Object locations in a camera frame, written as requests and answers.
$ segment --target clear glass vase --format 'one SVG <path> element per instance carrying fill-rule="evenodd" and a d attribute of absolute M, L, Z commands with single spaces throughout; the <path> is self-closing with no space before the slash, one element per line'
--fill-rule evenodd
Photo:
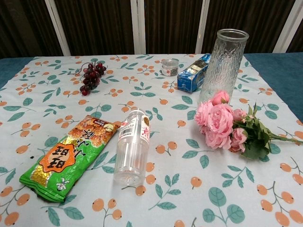
<path fill-rule="evenodd" d="M 226 91 L 232 97 L 248 37 L 246 32 L 236 29 L 222 29 L 217 32 L 198 105 L 211 99 L 220 90 Z"/>

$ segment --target pink rose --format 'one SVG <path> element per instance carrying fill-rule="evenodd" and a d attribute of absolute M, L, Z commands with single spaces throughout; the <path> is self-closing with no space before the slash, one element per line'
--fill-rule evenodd
<path fill-rule="evenodd" d="M 228 104 L 215 105 L 209 112 L 207 126 L 220 137 L 227 137 L 232 132 L 233 111 Z"/>
<path fill-rule="evenodd" d="M 197 109 L 197 113 L 195 115 L 195 121 L 200 126 L 206 126 L 207 125 L 207 118 L 209 111 L 212 109 L 213 104 L 212 101 L 207 101 L 204 103 L 201 103 L 200 106 Z"/>
<path fill-rule="evenodd" d="M 204 128 L 205 132 L 205 141 L 206 144 L 212 149 L 223 148 L 229 149 L 231 148 L 231 138 L 230 136 L 221 137 L 218 133 L 211 131 L 208 127 Z"/>
<path fill-rule="evenodd" d="M 236 128 L 232 131 L 232 152 L 238 150 L 241 150 L 242 152 L 245 151 L 245 146 L 243 144 L 247 139 L 247 136 L 245 134 L 247 134 L 247 132 L 243 128 Z"/>
<path fill-rule="evenodd" d="M 246 112 L 244 110 L 236 109 L 233 111 L 233 120 L 242 121 L 246 117 Z"/>
<path fill-rule="evenodd" d="M 213 105 L 228 103 L 229 95 L 226 93 L 226 91 L 218 91 L 211 100 L 213 102 Z"/>

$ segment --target dark brown curtain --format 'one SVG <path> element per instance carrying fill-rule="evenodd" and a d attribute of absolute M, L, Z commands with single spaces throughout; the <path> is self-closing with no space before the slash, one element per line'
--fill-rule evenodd
<path fill-rule="evenodd" d="M 223 28 L 246 31 L 245 53 L 272 52 L 295 0 L 211 0 L 202 53 L 212 52 Z"/>
<path fill-rule="evenodd" d="M 287 52 L 303 52 L 303 20 L 289 44 Z"/>
<path fill-rule="evenodd" d="M 202 0 L 145 0 L 147 53 L 194 53 Z"/>
<path fill-rule="evenodd" d="M 129 0 L 56 0 L 72 55 L 133 54 Z"/>
<path fill-rule="evenodd" d="M 0 58 L 58 55 L 44 0 L 0 0 Z"/>

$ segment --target table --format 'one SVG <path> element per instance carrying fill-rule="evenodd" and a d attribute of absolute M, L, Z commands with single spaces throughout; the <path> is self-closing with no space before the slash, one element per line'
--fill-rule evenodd
<path fill-rule="evenodd" d="M 176 77 L 160 73 L 161 59 L 177 59 L 182 70 L 199 57 L 34 58 L 0 89 L 0 226 L 5 222 L 15 226 L 81 227 L 281 226 L 277 220 L 286 222 L 284 226 L 288 226 L 287 220 L 289 226 L 298 226 L 288 212 L 303 214 L 303 186 L 299 184 L 302 147 L 274 141 L 273 153 L 263 160 L 210 150 L 192 120 L 199 92 L 179 91 Z M 74 73 L 89 61 L 102 61 L 107 72 L 92 94 L 82 96 L 78 90 L 83 77 Z M 302 123 L 243 57 L 231 105 L 246 110 L 255 102 L 260 107 L 257 116 L 273 133 L 303 139 Z M 143 185 L 122 187 L 113 182 L 117 134 L 65 203 L 45 202 L 18 182 L 87 114 L 110 122 L 122 121 L 134 106 L 145 110 L 151 119 Z M 104 209 L 98 211 L 101 200 Z M 290 213 L 301 221 L 295 211 Z"/>

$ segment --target green snack bag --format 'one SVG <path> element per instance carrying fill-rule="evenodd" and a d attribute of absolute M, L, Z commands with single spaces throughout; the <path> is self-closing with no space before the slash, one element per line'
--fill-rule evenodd
<path fill-rule="evenodd" d="M 63 202 L 119 126 L 87 115 L 19 179 L 53 202 Z"/>

